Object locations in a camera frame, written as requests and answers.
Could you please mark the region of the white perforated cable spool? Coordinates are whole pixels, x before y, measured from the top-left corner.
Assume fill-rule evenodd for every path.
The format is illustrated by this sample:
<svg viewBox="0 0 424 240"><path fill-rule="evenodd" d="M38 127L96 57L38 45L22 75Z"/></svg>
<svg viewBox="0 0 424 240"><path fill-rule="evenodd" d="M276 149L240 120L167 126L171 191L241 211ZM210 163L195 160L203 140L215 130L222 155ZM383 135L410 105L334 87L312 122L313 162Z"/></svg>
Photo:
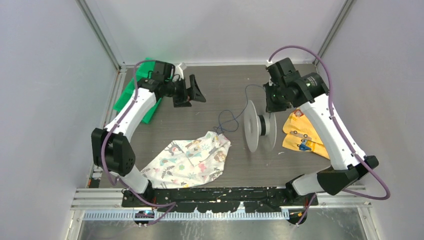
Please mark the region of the white perforated cable spool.
<svg viewBox="0 0 424 240"><path fill-rule="evenodd" d="M268 113L262 107L256 108L248 100L243 112L244 136L250 152L258 147L272 151L277 141L277 119L274 112Z"/></svg>

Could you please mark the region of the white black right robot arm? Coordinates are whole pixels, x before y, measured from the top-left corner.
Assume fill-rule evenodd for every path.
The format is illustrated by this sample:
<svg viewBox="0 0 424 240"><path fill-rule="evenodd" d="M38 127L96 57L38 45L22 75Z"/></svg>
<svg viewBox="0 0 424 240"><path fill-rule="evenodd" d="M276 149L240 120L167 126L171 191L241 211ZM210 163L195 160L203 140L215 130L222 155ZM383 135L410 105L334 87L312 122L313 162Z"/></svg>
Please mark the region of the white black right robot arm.
<svg viewBox="0 0 424 240"><path fill-rule="evenodd" d="M334 124L337 111L329 104L329 88L318 73L301 76L289 58L268 62L266 70L270 75L270 82L264 84L266 112L298 108L312 124L330 159L328 168L300 175L286 183L288 203L299 205L307 194L317 192L334 196L379 165L376 156L366 155L356 144L352 149L348 147L346 140L351 141L352 136L342 123Z"/></svg>

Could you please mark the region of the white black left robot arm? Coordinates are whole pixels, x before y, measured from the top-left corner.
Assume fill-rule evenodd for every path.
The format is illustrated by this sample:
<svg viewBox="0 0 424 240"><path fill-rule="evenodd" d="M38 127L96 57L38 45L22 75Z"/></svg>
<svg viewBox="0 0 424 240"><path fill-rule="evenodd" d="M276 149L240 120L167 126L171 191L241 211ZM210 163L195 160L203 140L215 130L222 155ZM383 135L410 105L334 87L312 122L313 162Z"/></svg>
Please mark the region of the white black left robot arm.
<svg viewBox="0 0 424 240"><path fill-rule="evenodd" d="M143 117L163 97L172 98L175 108L191 107L191 102L206 102L198 87L196 77L189 76L190 86L186 87L182 62L151 60L152 69L137 77L138 62L133 69L132 84L134 90L130 99L118 115L105 127L95 128L91 133L93 163L100 167L109 181L117 181L133 190L134 200L141 207L148 207L153 202L152 184L143 176L135 165L136 156L131 146L131 138Z"/></svg>

